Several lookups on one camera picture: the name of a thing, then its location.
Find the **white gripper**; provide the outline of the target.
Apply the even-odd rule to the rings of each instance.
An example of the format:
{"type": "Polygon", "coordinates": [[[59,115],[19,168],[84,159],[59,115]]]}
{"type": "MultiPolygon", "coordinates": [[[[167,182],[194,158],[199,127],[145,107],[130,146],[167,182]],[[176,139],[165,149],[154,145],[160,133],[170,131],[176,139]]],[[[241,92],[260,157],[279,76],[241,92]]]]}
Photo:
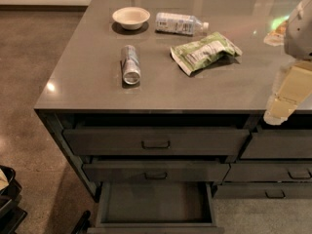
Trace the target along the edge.
{"type": "MultiPolygon", "coordinates": [[[[312,0],[301,0],[291,12],[284,38],[287,55],[312,59],[312,0]]],[[[297,61],[277,73],[264,113],[264,122],[278,126],[312,94],[312,62],[297,61]]]]}

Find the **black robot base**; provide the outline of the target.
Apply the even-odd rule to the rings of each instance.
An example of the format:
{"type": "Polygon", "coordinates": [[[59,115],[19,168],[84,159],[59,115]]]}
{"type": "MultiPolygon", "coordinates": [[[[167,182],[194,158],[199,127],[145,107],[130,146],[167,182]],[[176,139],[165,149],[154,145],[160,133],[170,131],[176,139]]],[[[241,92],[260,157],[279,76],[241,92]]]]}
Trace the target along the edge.
{"type": "Polygon", "coordinates": [[[27,217],[19,207],[22,187],[13,168],[0,166],[0,234],[17,234],[16,230],[27,217]]]}

